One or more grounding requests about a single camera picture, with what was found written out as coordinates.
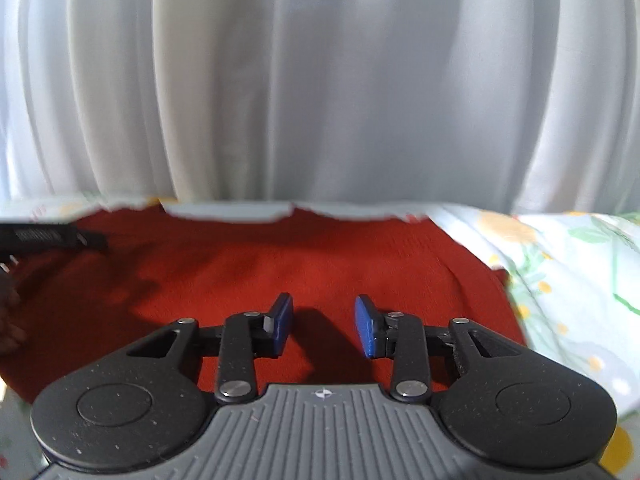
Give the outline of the left hand with painted nails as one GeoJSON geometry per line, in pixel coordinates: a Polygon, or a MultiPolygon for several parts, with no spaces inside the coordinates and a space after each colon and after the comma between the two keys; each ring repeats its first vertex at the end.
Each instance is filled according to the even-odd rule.
{"type": "Polygon", "coordinates": [[[15,351],[24,341],[25,332],[12,321],[12,312],[20,302],[14,281],[6,272],[1,272],[0,281],[0,353],[15,351]]]}

